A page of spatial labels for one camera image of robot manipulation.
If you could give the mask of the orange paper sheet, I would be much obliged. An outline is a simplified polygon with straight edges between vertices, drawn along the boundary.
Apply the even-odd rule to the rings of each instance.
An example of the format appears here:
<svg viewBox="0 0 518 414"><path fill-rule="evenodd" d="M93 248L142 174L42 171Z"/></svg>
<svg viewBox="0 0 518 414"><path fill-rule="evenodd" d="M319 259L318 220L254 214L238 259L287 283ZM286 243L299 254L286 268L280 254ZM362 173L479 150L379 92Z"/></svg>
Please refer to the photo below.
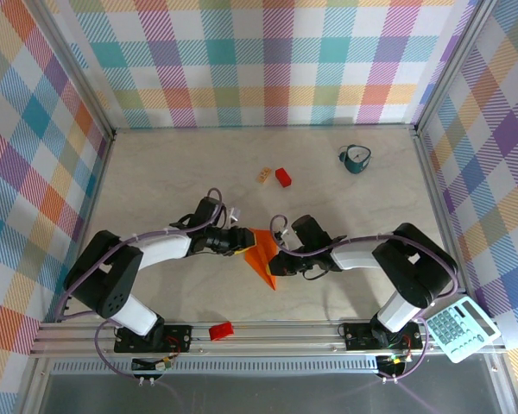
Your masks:
<svg viewBox="0 0 518 414"><path fill-rule="evenodd" d="M243 255L246 263L267 283L276 290L276 277L268 269L269 262L277 255L278 247L271 233L264 229L252 229L256 231L257 247Z"/></svg>

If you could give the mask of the grey metal sheet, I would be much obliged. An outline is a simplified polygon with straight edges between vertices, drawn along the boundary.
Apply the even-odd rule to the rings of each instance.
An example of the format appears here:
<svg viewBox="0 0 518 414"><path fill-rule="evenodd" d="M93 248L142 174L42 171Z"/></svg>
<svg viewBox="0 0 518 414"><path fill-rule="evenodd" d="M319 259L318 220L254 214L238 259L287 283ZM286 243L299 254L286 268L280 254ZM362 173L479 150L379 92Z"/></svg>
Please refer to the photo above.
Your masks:
<svg viewBox="0 0 518 414"><path fill-rule="evenodd" d="M503 414L489 386L421 374L175 375L151 386L114 375L55 375L38 414Z"/></svg>

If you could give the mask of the red toy brick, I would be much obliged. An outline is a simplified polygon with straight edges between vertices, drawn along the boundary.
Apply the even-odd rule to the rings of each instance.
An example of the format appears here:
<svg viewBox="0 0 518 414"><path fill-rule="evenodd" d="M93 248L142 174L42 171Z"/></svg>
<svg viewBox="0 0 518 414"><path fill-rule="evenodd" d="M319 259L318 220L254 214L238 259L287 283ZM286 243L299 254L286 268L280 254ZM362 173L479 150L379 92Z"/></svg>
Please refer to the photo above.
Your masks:
<svg viewBox="0 0 518 414"><path fill-rule="evenodd" d="M224 322L213 325L209 328L210 340L215 342L234 335L234 328L231 322Z"/></svg>

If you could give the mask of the teal alarm clock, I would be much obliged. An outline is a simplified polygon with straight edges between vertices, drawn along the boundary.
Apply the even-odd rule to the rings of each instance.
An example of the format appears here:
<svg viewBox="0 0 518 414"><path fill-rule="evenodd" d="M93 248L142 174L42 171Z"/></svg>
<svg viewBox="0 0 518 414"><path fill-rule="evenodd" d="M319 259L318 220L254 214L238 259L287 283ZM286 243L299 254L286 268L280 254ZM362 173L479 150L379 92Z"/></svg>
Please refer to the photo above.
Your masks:
<svg viewBox="0 0 518 414"><path fill-rule="evenodd" d="M369 148L351 144L341 149L338 159L349 173L359 174L368 167L371 155Z"/></svg>

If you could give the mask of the light blue calculator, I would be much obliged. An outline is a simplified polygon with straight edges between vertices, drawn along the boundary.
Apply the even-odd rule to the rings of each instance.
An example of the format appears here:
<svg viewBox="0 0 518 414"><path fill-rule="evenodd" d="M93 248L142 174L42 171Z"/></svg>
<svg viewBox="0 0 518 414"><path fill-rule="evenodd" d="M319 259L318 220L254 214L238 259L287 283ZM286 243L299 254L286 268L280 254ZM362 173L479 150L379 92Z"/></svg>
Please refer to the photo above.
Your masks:
<svg viewBox="0 0 518 414"><path fill-rule="evenodd" d="M430 335L453 363L490 345L501 331L470 297L458 299L426 320Z"/></svg>

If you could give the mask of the long aluminium frame rail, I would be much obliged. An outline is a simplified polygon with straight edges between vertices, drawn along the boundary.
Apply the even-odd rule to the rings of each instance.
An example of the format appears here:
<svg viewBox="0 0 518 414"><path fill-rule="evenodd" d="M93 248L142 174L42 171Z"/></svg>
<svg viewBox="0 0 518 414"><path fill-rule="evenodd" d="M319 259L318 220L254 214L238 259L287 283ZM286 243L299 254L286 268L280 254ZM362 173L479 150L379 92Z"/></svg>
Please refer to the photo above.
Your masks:
<svg viewBox="0 0 518 414"><path fill-rule="evenodd" d="M234 334L213 341L211 323L191 323L191 333L177 341L169 340L167 349L149 353L135 345L126 345L118 330L98 323L44 323L38 330L29 353L31 357L94 356L99 349L106 357L160 357L173 352L183 357L205 356L325 356L344 354L420 354L421 345L428 354L442 354L435 342L426 341L424 329L390 348L348 350L339 321L267 321L234 323Z"/></svg>

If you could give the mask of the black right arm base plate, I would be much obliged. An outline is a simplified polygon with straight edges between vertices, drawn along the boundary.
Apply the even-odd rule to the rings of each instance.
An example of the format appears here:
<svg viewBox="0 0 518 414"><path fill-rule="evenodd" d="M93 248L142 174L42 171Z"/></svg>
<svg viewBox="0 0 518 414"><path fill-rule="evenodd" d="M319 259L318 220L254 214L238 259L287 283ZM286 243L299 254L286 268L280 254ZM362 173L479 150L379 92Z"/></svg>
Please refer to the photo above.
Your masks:
<svg viewBox="0 0 518 414"><path fill-rule="evenodd" d="M398 332L375 330L370 323L341 323L338 334L348 351L355 350L420 350L423 347L420 327L407 323Z"/></svg>

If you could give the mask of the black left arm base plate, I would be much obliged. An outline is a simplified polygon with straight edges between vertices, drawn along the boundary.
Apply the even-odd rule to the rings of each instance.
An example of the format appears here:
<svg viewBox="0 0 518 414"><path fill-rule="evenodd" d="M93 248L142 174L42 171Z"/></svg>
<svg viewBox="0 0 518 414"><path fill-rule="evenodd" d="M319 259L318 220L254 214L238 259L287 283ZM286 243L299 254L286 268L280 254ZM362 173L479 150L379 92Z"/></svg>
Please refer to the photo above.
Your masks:
<svg viewBox="0 0 518 414"><path fill-rule="evenodd" d="M116 331L116 354L187 353L191 345L193 327L165 324L146 336L139 336L126 328Z"/></svg>

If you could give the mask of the thin aluminium frame rail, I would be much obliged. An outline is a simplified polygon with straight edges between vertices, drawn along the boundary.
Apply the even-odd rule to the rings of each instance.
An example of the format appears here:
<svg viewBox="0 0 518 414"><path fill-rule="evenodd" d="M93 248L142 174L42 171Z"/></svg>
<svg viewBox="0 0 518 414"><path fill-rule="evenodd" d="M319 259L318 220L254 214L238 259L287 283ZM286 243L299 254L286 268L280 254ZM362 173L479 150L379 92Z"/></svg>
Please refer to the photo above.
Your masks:
<svg viewBox="0 0 518 414"><path fill-rule="evenodd" d="M196 127L196 128L154 128L154 129L125 129L119 128L115 130L116 135L120 134L136 134L136 133L167 133L167 132L218 132L218 131L251 131L251 130L325 130L325 129L336 129L336 130L386 130L386 129L398 129L398 130L413 130L415 126L410 123L371 123L371 124L320 124L320 125L279 125L279 126L228 126L228 127Z"/></svg>

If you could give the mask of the aluminium side rail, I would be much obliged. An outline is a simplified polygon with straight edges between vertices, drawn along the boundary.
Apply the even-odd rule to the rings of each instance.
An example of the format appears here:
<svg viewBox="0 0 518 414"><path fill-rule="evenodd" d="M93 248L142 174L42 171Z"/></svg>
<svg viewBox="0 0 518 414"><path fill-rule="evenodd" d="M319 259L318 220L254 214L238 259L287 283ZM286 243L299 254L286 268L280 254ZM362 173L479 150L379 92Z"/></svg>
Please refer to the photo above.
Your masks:
<svg viewBox="0 0 518 414"><path fill-rule="evenodd" d="M117 140L117 135L118 135L118 129L113 129L113 131L112 131L111 135L108 137L108 140L104 147L104 157L99 162L99 165L98 165L96 180L94 182L94 186L92 187L90 201L88 204L88 208L86 210L86 213L87 213L86 219L84 221L84 225L80 232L80 240L78 241L78 244L77 244L76 254L73 256L73 258L75 260L77 260L82 255L82 252L85 248L85 244L89 237L90 227L92 226L94 210L96 209L96 206L98 204L98 199L99 199L102 185L104 182L104 176L107 173L107 168L110 163L113 147ZM55 322L61 321L61 318L63 317L63 312L65 311L65 308L66 308L66 305L67 305L67 302L68 302L70 296L71 296L71 294L67 293L67 292L63 292L62 295L60 296L58 304L54 308L54 321Z"/></svg>
<svg viewBox="0 0 518 414"><path fill-rule="evenodd" d="M437 175L429 158L426 144L422 140L420 133L415 129L411 131L411 138L420 163L420 170L422 171L426 184L428 197L433 208L443 246L446 252L457 262L459 290L474 298L474 289L466 272L464 258L460 251L458 241L455 238L451 218L446 208L443 193L439 188Z"/></svg>

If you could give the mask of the aluminium frame post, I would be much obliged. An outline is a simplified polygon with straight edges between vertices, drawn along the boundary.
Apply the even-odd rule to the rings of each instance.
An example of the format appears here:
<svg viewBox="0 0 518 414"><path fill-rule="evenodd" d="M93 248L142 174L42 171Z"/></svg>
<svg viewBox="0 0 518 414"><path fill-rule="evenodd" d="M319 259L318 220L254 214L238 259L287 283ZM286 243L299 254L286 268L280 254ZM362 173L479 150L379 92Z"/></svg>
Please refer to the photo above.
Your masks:
<svg viewBox="0 0 518 414"><path fill-rule="evenodd" d="M108 138L114 141L116 129L112 126L98 96L94 92L87 77L83 73L81 66L73 55L72 49L60 32L52 13L48 10L44 0L23 0L34 17L36 23L42 30L53 51L57 54L57 59L64 68L67 76L72 80L81 99L86 104L92 118L99 126L100 130Z"/></svg>
<svg viewBox="0 0 518 414"><path fill-rule="evenodd" d="M420 136L444 100L458 70L464 64L475 40L489 19L499 0L457 0L445 22L433 51L433 62L426 68L430 78L422 84L422 95L414 97L414 112L410 124Z"/></svg>

